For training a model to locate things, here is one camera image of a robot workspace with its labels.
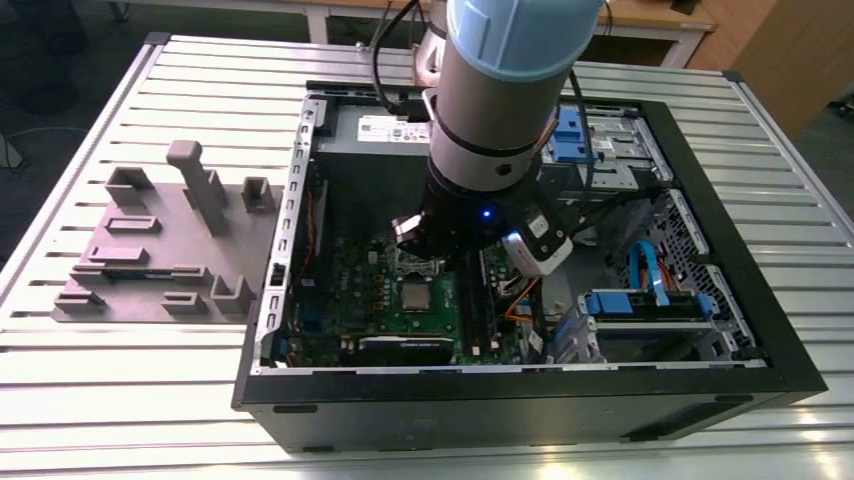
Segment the green circuit board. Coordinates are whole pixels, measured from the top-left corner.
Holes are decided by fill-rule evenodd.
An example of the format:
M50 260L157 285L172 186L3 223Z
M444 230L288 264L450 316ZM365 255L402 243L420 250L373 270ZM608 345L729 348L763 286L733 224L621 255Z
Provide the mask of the green circuit board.
M493 250L485 255L488 274L498 281L508 275L506 259L502 249ZM450 363L509 363L517 354L512 334L494 339L492 352L465 352L454 275L440 261L424 262L397 250L390 238L336 239L322 295L297 307L292 363L338 366L342 345L365 336L450 339Z

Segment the floor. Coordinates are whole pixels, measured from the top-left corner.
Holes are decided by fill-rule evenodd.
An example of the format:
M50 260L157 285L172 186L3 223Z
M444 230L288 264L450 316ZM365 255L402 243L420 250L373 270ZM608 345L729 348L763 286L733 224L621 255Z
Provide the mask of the floor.
M105 3L79 1L75 8L90 45L81 53L63 58L62 63L78 88L78 101L61 114L33 117L11 108L0 93L0 131L6 134L45 125L86 129L150 31L308 41L306 25L298 15L134 4L128 12L129 21L116 24ZM3 12L0 11L0 22L3 20ZM368 43L373 23L369 20L330 18L328 30L333 43ZM420 37L417 26L410 34L408 28L400 28L389 46L405 47L409 35ZM26 163L14 172L0 168L0 267L81 139L82 132L41 130L11 140ZM831 111L823 112L795 144L845 211L854 214L854 189L849 187L854 169L845 161L851 158L848 152L854 151L854 121L840 119Z

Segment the aluminum extrusion table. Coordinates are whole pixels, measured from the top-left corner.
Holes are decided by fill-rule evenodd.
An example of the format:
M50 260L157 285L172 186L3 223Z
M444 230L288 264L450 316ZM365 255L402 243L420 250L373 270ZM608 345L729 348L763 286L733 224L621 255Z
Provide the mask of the aluminum extrusion table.
M791 408L745 414L675 442L290 456L229 408L242 326L55 323L53 297L109 201L101 184L112 169L144 166L152 180L172 179L166 144L192 139L222 183L257 175L282 185L305 81L368 82L368 56L350 47L149 38L161 44L142 46L0 274L0 475L851 475L851 222L749 90L715 72L576 66L589 97L671 107L829 387ZM388 51L380 62L388 83L410 83L408 52Z

